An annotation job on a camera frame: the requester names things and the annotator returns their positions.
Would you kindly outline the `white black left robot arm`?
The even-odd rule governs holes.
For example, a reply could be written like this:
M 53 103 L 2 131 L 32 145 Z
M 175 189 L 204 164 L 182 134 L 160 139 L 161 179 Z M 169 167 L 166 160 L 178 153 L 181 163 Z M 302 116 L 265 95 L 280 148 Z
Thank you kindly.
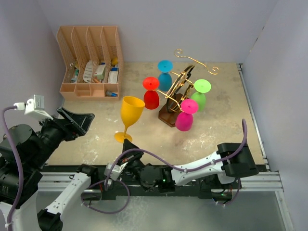
M 0 143 L 0 210 L 9 231 L 60 231 L 64 217 L 74 201 L 87 188 L 99 184 L 98 169 L 81 164 L 69 185 L 45 209 L 36 210 L 38 183 L 42 169 L 63 141 L 84 136 L 95 118 L 94 114 L 75 114 L 63 107 L 57 112 L 61 119 L 40 119 L 41 131 L 20 124 L 8 128 Z

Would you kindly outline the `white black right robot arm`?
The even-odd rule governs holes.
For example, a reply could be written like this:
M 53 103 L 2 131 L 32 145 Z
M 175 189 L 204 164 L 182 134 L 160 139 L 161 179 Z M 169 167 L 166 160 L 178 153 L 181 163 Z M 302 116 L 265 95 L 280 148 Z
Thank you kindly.
M 254 162 L 247 144 L 247 139 L 241 143 L 221 143 L 218 150 L 212 154 L 184 165 L 155 167 L 144 164 L 141 157 L 144 151 L 129 140 L 123 144 L 124 156 L 118 164 L 125 165 L 145 190 L 157 187 L 160 193 L 172 193 L 176 187 L 210 175 L 219 188 L 226 188 L 235 179 L 257 175 L 259 170 Z

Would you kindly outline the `yellow wine glass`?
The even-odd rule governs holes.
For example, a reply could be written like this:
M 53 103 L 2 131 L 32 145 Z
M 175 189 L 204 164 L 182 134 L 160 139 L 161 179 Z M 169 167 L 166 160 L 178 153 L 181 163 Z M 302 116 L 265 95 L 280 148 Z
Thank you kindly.
M 125 96 L 122 101 L 120 115 L 124 124 L 124 131 L 114 135 L 116 141 L 124 143 L 125 139 L 132 141 L 132 137 L 127 133 L 130 126 L 134 125 L 142 115 L 145 102 L 137 97 Z

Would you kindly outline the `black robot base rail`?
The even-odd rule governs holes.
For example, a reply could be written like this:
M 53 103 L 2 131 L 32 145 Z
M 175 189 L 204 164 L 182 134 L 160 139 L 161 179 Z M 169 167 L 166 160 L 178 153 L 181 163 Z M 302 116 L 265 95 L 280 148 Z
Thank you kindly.
M 38 188 L 46 192 L 62 192 L 73 179 L 77 166 L 46 166 L 43 169 L 43 178 Z M 128 187 L 130 196 L 174 196 L 174 197 L 198 197 L 199 199 L 215 199 L 218 201 L 230 201 L 232 193 L 241 188 L 238 179 L 231 183 L 222 184 L 218 180 L 218 174 L 192 180 L 183 186 L 175 186 L 171 182 L 171 169 L 165 166 L 146 166 L 144 170 L 124 170 L 120 180 Z M 120 182 L 113 182 L 109 189 L 103 189 L 103 183 L 85 190 L 82 198 L 85 200 L 115 200 L 117 196 L 127 196 L 127 189 Z

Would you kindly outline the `green wine glass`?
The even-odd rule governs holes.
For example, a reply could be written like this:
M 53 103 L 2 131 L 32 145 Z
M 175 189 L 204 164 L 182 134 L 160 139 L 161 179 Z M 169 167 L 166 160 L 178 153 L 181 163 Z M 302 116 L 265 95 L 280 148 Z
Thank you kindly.
M 208 80 L 199 79 L 194 83 L 195 93 L 191 96 L 191 99 L 196 101 L 198 104 L 198 111 L 203 111 L 206 103 L 205 94 L 208 93 L 212 86 Z

